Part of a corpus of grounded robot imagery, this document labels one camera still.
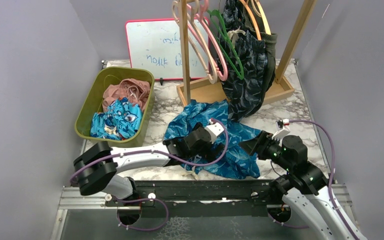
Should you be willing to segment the blue leaf print shorts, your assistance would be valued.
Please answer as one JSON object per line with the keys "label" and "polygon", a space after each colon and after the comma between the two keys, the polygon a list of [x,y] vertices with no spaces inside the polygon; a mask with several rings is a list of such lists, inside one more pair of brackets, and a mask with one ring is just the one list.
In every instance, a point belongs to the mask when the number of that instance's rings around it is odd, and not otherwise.
{"label": "blue leaf print shorts", "polygon": [[188,135],[197,123],[204,127],[210,119],[222,122],[228,132],[228,147],[223,158],[215,164],[201,167],[182,164],[188,172],[194,170],[198,174],[201,170],[228,179],[242,180],[247,177],[259,178],[260,170],[257,165],[257,156],[248,155],[239,143],[255,138],[261,131],[239,122],[228,119],[228,102],[226,100],[214,103],[202,103],[191,100],[183,111],[176,116],[167,127],[164,139],[184,137]]}

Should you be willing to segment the dark blue patterned shorts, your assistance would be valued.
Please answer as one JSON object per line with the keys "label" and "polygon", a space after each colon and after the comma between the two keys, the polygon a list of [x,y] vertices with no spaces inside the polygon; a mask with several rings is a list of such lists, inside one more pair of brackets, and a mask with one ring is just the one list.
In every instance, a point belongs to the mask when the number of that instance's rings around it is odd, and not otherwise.
{"label": "dark blue patterned shorts", "polygon": [[234,36],[235,50],[244,69],[244,79],[238,79],[233,70],[228,70],[228,78],[222,89],[229,99],[228,118],[239,122],[257,112],[263,104],[266,84],[264,73],[267,57],[264,40],[258,40],[255,31],[246,23],[247,11],[238,0],[227,0],[222,17],[227,31],[240,30]]}

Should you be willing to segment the pink shorts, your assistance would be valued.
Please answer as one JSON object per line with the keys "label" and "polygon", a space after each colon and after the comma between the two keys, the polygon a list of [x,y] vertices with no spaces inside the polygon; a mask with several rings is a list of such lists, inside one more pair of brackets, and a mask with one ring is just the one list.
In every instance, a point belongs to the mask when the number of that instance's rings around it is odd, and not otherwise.
{"label": "pink shorts", "polygon": [[106,112],[108,107],[117,99],[126,98],[133,106],[138,105],[143,112],[146,108],[151,85],[147,81],[134,78],[123,79],[119,84],[110,84],[103,93],[102,108]]}

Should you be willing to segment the green plastic hanger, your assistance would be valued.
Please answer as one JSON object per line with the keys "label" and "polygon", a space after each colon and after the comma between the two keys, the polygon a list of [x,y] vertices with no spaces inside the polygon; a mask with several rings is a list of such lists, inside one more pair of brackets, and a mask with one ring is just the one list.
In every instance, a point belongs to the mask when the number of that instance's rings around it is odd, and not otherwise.
{"label": "green plastic hanger", "polygon": [[233,43],[233,37],[230,37],[226,24],[222,14],[217,9],[209,9],[206,11],[210,16],[210,21],[215,24],[213,18],[218,19],[218,26],[216,30],[219,33],[219,37],[216,38],[218,47],[221,50],[223,59],[227,62],[226,72],[228,70],[233,70],[236,73],[236,77],[240,80],[244,79],[244,67],[243,64],[235,50],[235,44]]}

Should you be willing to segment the orange wooden hanger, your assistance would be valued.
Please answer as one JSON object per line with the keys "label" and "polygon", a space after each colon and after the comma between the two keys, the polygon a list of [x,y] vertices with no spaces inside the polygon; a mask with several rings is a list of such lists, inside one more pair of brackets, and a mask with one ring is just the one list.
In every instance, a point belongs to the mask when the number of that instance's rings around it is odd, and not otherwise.
{"label": "orange wooden hanger", "polygon": [[256,38],[259,41],[261,41],[262,38],[261,38],[260,29],[259,29],[258,23],[254,17],[253,11],[251,10],[251,8],[248,5],[248,1],[247,0],[239,0],[239,2],[244,6],[246,12],[248,13],[249,19],[253,25],[254,30],[255,30]]}

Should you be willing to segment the light wooden hanger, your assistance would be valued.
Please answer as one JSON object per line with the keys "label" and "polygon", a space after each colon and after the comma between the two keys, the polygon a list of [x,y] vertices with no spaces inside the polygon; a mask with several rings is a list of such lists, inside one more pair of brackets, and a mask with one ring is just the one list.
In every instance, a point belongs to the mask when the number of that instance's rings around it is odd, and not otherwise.
{"label": "light wooden hanger", "polygon": [[180,30],[182,56],[186,60],[189,59],[189,46],[191,46],[204,69],[207,79],[211,84],[215,84],[224,76],[209,47],[209,44],[212,44],[216,48],[217,54],[221,54],[209,24],[204,18],[204,13],[208,9],[208,0],[204,0],[202,3],[199,0],[174,0],[171,5],[174,21]]}

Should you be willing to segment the pink plastic hanger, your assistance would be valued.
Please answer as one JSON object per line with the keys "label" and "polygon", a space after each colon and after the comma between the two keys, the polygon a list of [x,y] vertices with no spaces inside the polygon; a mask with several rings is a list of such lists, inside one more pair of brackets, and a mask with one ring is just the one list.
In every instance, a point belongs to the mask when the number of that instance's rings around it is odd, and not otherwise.
{"label": "pink plastic hanger", "polygon": [[[200,4],[199,0],[188,0],[187,2],[188,3],[195,3],[195,6],[187,5],[189,7],[190,14],[191,14],[191,16],[189,16],[189,23],[192,27],[192,35],[195,37],[196,41],[199,43],[201,48],[204,50],[205,54],[208,57],[208,61],[210,63],[210,66],[212,68],[213,76],[209,75],[208,76],[209,80],[213,84],[216,82],[216,79],[219,79],[220,81],[224,82],[228,78],[228,71],[226,71],[227,70],[227,68],[226,68],[227,63],[225,62],[224,56],[223,56],[220,48],[218,47],[218,44],[216,42],[216,38],[214,37],[212,31],[210,30],[208,23],[204,19],[204,13],[209,8],[209,1],[204,0],[203,4]],[[212,45],[216,51],[216,54],[219,58],[222,70],[220,70],[220,68],[218,67],[217,61],[214,60],[214,57],[212,57],[207,42],[204,40],[204,37],[202,36],[201,31],[198,29],[198,27],[195,24],[195,19],[198,20],[200,25],[203,27],[204,31],[207,33],[207,37],[208,37],[209,41],[212,43]]]}

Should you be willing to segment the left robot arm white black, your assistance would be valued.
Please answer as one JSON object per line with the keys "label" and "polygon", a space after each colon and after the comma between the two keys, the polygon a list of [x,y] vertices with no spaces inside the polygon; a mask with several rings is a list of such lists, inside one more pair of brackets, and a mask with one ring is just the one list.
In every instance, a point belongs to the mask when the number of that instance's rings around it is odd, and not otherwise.
{"label": "left robot arm white black", "polygon": [[98,192],[109,194],[124,205],[137,200],[137,191],[131,177],[122,177],[121,172],[145,167],[168,167],[190,165],[196,156],[206,159],[204,166],[220,161],[226,154],[226,144],[216,144],[220,136],[228,138],[226,127],[218,120],[211,119],[209,125],[197,123],[184,137],[175,137],[150,146],[110,147],[107,141],[96,143],[74,162],[75,172],[70,182],[76,182],[82,196]]}

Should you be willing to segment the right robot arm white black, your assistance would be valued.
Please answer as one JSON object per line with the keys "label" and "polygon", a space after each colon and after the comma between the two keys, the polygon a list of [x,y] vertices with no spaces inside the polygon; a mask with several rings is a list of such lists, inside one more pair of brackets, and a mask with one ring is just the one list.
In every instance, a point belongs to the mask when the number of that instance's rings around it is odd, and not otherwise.
{"label": "right robot arm white black", "polygon": [[308,148],[296,135],[278,140],[261,131],[239,146],[250,156],[271,160],[286,174],[269,184],[269,199],[284,202],[315,231],[319,240],[364,240],[365,236],[340,206],[325,174],[308,161]]}

